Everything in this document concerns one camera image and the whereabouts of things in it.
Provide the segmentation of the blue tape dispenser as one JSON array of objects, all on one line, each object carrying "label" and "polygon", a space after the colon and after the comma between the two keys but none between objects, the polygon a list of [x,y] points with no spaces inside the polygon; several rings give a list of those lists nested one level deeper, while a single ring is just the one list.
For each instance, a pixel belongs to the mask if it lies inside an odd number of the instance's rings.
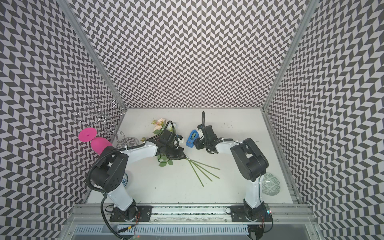
[{"label": "blue tape dispenser", "polygon": [[195,140],[199,138],[200,138],[199,132],[197,130],[192,130],[187,139],[186,146],[189,148],[193,148]]}]

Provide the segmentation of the artificial rose bouquet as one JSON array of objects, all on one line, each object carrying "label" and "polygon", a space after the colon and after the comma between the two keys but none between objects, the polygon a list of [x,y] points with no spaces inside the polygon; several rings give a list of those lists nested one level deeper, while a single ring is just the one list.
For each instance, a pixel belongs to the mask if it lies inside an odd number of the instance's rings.
[{"label": "artificial rose bouquet", "polygon": [[143,137],[141,142],[154,143],[158,147],[155,156],[160,167],[172,166],[175,161],[185,160],[191,166],[202,187],[205,185],[199,174],[203,174],[211,182],[213,178],[220,178],[208,170],[209,168],[214,170],[218,168],[195,161],[184,153],[184,148],[181,147],[183,137],[177,134],[175,124],[171,120],[163,118],[153,120],[152,125],[155,126],[153,130],[154,135],[152,137]]}]

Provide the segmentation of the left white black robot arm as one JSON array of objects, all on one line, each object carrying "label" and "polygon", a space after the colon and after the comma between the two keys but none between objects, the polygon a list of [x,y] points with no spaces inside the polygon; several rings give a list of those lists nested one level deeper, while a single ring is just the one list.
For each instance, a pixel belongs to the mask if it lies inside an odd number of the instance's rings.
[{"label": "left white black robot arm", "polygon": [[135,200],[128,194],[124,185],[128,164],[155,156],[168,160],[186,158],[180,146],[183,137],[165,130],[136,146],[115,148],[110,141],[97,137],[91,140],[91,148],[99,158],[91,166],[87,175],[87,184],[93,191],[102,193],[114,204],[112,221],[130,222],[138,215]]}]

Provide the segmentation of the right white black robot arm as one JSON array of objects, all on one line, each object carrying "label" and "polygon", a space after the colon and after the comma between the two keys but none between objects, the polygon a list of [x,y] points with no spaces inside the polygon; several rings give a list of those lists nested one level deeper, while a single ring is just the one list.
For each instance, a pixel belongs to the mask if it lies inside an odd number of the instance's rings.
[{"label": "right white black robot arm", "polygon": [[254,140],[247,138],[241,142],[233,139],[218,138],[212,126],[198,125],[199,138],[194,146],[205,149],[209,154],[231,155],[240,174],[247,180],[244,198],[244,213],[248,220],[260,221],[265,204],[262,201],[262,180],[269,162]]}]

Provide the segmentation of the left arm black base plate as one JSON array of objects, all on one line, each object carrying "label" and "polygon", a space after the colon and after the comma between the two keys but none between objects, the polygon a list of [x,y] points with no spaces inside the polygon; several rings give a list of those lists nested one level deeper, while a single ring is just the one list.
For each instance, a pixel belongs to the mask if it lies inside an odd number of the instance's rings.
[{"label": "left arm black base plate", "polygon": [[153,206],[131,206],[122,211],[117,207],[113,208],[110,222],[149,222]]}]

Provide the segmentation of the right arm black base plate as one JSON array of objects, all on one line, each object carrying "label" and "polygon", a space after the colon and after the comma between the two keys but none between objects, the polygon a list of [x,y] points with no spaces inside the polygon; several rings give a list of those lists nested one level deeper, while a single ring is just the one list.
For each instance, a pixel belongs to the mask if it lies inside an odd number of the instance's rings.
[{"label": "right arm black base plate", "polygon": [[272,215],[269,213],[269,210],[264,206],[260,205],[255,209],[250,209],[246,206],[237,206],[232,205],[229,207],[232,222],[267,222],[271,223],[273,221]]}]

